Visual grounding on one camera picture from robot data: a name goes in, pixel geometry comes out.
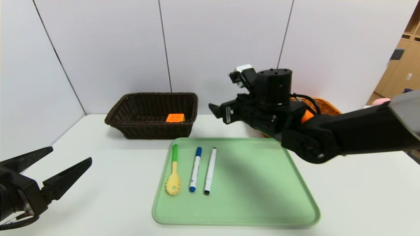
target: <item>orange block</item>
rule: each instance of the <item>orange block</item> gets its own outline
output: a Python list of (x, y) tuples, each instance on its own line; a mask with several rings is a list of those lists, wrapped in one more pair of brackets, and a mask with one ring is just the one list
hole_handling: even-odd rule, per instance
[(314, 117), (314, 115), (310, 111), (306, 110), (302, 119), (300, 119), (300, 122), (305, 123), (306, 121), (308, 121), (312, 117)]
[(169, 114), (168, 118), (166, 118), (166, 122), (171, 122), (171, 123), (178, 123), (178, 122), (182, 122), (185, 121), (185, 117), (184, 114)]

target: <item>white table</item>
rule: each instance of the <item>white table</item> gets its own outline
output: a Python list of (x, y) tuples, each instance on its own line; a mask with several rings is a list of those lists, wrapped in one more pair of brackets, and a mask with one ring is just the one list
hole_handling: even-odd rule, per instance
[[(321, 221), (305, 229), (163, 226), (152, 204), (171, 140), (127, 140), (88, 115), (64, 134), (54, 152), (25, 175), (42, 181), (88, 157), (91, 168), (40, 219), (2, 236), (82, 235), (420, 235), (420, 166), (403, 152), (336, 157), (321, 165), (291, 155), (311, 190)], [(199, 115), (191, 137), (250, 137), (241, 122), (229, 126)]]

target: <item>pink object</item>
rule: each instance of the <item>pink object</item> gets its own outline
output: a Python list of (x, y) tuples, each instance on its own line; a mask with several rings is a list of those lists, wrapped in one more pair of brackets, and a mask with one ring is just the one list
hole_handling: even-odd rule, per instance
[(376, 99), (375, 101), (372, 102), (372, 106), (381, 105), (382, 103), (387, 102), (387, 101), (391, 101), (391, 99), (389, 99), (389, 98), (378, 98), (378, 99)]

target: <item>white wall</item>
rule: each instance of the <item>white wall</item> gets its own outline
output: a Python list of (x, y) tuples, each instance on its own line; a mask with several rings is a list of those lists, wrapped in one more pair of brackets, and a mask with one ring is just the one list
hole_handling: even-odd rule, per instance
[(35, 0), (86, 113), (170, 92), (158, 0)]
[(292, 0), (160, 0), (173, 92), (195, 92), (201, 114), (240, 90), (228, 73), (275, 68)]
[(1, 2), (0, 160), (54, 143), (84, 116), (31, 0)]
[(295, 0), (279, 68), (295, 93), (342, 112), (366, 104), (418, 0)]

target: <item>wicker basket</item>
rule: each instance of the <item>wicker basket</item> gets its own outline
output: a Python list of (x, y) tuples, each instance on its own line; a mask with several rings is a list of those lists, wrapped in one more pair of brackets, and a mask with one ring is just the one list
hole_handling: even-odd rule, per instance
[[(105, 123), (128, 139), (176, 139), (188, 137), (197, 117), (194, 93), (132, 93), (111, 109)], [(183, 113), (185, 121), (167, 123), (171, 113)]]
[[(310, 102), (309, 100), (305, 99), (305, 98), (300, 98), (304, 103), (306, 103), (308, 106), (310, 106), (312, 108), (312, 110), (315, 110), (314, 105), (312, 104), (312, 102)], [(337, 115), (341, 115), (342, 113), (340, 112), (339, 109), (337, 109), (336, 107), (334, 107), (330, 102), (328, 102), (327, 100), (324, 100), (322, 98), (317, 98), (314, 97), (313, 98), (316, 103), (319, 106), (319, 109), (321, 110), (321, 114), (325, 114), (325, 115), (333, 115), (333, 116), (337, 116)]]

